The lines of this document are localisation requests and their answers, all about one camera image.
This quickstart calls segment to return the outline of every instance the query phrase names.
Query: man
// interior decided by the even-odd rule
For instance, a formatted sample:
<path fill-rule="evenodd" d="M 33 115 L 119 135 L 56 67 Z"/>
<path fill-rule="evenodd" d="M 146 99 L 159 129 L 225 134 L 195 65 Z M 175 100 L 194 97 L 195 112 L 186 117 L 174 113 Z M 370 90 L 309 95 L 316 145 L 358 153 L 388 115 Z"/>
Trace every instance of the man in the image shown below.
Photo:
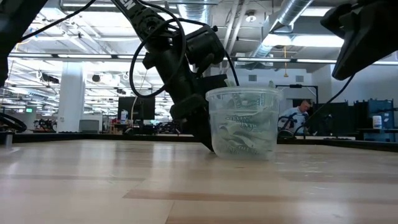
<path fill-rule="evenodd" d="M 308 113 L 307 111 L 311 108 L 311 104 L 307 101 L 307 100 L 303 100 L 301 102 L 301 105 L 295 108 L 291 108 L 286 110 L 285 112 L 282 113 L 281 116 L 286 116 L 289 117 L 293 114 L 295 114 L 293 116 L 293 119 L 296 120 L 297 122 L 294 122 L 294 124 L 287 124 L 287 128 L 289 128 L 290 126 L 293 126 L 293 128 L 291 129 L 291 131 L 294 133 L 296 132 L 297 128 L 299 128 L 301 125 L 303 125 L 303 123 L 305 122 L 305 119 L 308 117 Z M 297 134 L 303 134 L 304 131 L 304 127 L 300 128 L 297 131 Z"/>

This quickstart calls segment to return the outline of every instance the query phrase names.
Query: white column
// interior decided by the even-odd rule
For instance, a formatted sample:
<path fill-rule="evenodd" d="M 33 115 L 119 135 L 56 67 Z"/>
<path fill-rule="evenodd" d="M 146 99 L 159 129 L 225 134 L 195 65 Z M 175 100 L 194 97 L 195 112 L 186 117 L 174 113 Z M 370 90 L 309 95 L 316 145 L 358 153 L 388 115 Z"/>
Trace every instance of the white column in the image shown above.
<path fill-rule="evenodd" d="M 37 107 L 35 106 L 27 106 L 26 111 L 25 111 L 25 120 L 23 121 L 26 126 L 26 132 L 25 133 L 31 133 L 33 129 L 35 129 L 34 122 L 36 120 L 36 111 Z"/>
<path fill-rule="evenodd" d="M 86 74 L 81 62 L 64 62 L 57 132 L 79 131 L 85 102 Z"/>

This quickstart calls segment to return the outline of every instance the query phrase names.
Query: white shirt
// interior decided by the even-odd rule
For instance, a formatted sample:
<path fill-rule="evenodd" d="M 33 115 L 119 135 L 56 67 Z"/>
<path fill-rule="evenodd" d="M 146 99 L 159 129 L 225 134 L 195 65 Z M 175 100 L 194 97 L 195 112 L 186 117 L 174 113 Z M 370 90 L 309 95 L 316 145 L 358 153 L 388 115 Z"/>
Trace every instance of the white shirt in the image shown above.
<path fill-rule="evenodd" d="M 301 113 L 299 107 L 295 107 L 295 108 L 286 110 L 285 112 L 282 113 L 281 116 L 288 117 L 294 113 L 297 113 L 295 116 L 293 116 L 293 119 L 297 120 L 297 122 L 294 123 L 294 132 L 295 132 L 297 130 L 297 128 L 299 128 L 305 122 L 305 116 L 303 116 L 303 115 L 305 114 L 306 117 L 308 117 L 308 113 L 307 112 Z M 304 127 L 300 128 L 297 131 L 297 133 L 303 134 L 303 130 L 304 130 Z"/>

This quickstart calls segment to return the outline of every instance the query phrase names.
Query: computer monitor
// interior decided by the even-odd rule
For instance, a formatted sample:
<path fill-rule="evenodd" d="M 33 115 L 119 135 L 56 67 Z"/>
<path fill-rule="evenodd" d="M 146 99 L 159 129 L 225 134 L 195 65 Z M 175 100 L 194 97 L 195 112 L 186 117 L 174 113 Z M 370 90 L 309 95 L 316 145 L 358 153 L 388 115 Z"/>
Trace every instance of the computer monitor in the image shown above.
<path fill-rule="evenodd" d="M 121 113 L 126 110 L 128 119 L 131 118 L 131 108 L 135 97 L 119 97 L 118 119 L 121 119 Z M 133 109 L 133 119 L 155 119 L 155 98 L 138 98 Z"/>

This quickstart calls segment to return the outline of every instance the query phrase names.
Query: wooden tabletop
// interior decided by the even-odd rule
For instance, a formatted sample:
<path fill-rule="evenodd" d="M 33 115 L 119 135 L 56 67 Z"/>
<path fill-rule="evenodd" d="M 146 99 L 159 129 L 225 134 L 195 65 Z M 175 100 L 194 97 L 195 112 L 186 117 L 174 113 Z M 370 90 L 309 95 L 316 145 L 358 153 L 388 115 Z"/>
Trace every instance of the wooden tabletop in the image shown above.
<path fill-rule="evenodd" d="M 197 143 L 0 149 L 0 223 L 398 223 L 398 154 L 283 146 L 227 161 Z"/>

